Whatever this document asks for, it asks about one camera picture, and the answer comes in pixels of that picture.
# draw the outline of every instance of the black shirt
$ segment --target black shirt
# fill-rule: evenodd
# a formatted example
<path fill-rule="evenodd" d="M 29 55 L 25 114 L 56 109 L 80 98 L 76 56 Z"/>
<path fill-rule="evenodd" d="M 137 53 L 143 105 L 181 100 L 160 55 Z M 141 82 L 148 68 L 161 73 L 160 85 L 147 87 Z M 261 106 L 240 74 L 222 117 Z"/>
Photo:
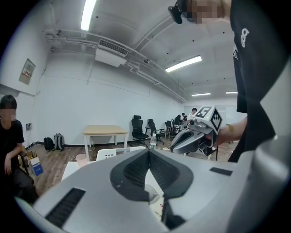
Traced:
<path fill-rule="evenodd" d="M 281 26 L 286 22 L 277 18 L 278 13 L 286 17 L 282 8 L 280 2 L 232 0 L 237 111 L 247 113 L 247 126 L 229 162 L 237 162 L 243 152 L 255 150 L 275 135 L 260 102 L 279 78 L 289 56 Z"/>
<path fill-rule="evenodd" d="M 23 143 L 24 138 L 22 134 L 22 124 L 20 121 L 15 120 L 11 122 L 10 129 L 6 130 L 2 127 L 0 123 L 0 157 L 1 157 L 1 167 L 2 171 L 0 173 L 4 173 L 4 162 L 6 155 L 13 151 L 17 146 L 17 143 Z M 14 156 L 11 159 L 11 168 L 14 170 L 17 166 L 18 158 Z"/>

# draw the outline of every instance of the robotic hand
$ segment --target robotic hand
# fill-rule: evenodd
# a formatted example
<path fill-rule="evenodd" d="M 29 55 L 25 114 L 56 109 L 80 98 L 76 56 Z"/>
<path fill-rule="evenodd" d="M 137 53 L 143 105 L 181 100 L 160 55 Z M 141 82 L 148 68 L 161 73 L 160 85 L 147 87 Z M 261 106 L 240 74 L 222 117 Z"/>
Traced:
<path fill-rule="evenodd" d="M 184 154 L 200 150 L 205 155 L 213 153 L 222 118 L 215 106 L 202 106 L 190 119 L 188 128 L 179 132 L 171 144 L 171 152 Z"/>

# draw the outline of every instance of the cardboard box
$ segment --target cardboard box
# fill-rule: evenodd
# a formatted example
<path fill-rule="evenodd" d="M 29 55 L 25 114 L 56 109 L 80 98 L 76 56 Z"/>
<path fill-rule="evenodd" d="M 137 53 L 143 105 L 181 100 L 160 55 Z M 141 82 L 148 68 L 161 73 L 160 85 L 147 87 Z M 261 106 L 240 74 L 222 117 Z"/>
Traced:
<path fill-rule="evenodd" d="M 42 166 L 40 164 L 40 159 L 38 157 L 30 159 L 28 164 L 36 176 L 39 176 L 44 171 L 42 170 Z"/>

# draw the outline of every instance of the white table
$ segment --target white table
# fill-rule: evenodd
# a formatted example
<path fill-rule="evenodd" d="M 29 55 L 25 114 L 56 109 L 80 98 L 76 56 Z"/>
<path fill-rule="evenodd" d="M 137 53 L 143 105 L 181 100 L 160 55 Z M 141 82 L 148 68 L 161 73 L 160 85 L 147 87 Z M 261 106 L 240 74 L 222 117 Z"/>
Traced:
<path fill-rule="evenodd" d="M 89 146 L 91 147 L 91 137 L 115 136 L 115 145 L 117 145 L 116 136 L 124 135 L 124 148 L 126 148 L 127 147 L 127 134 L 128 132 L 119 126 L 87 125 L 87 127 L 83 131 L 83 136 L 84 136 L 84 145 L 85 145 L 85 151 L 86 151 L 88 161 L 89 161 L 89 152 L 88 152 L 87 137 L 89 137 Z"/>
<path fill-rule="evenodd" d="M 66 179 L 68 176 L 70 176 L 71 174 L 73 174 L 75 171 L 77 171 L 79 169 L 79 165 L 77 162 L 68 162 L 67 166 L 65 167 L 65 171 L 62 177 L 62 180 Z"/>

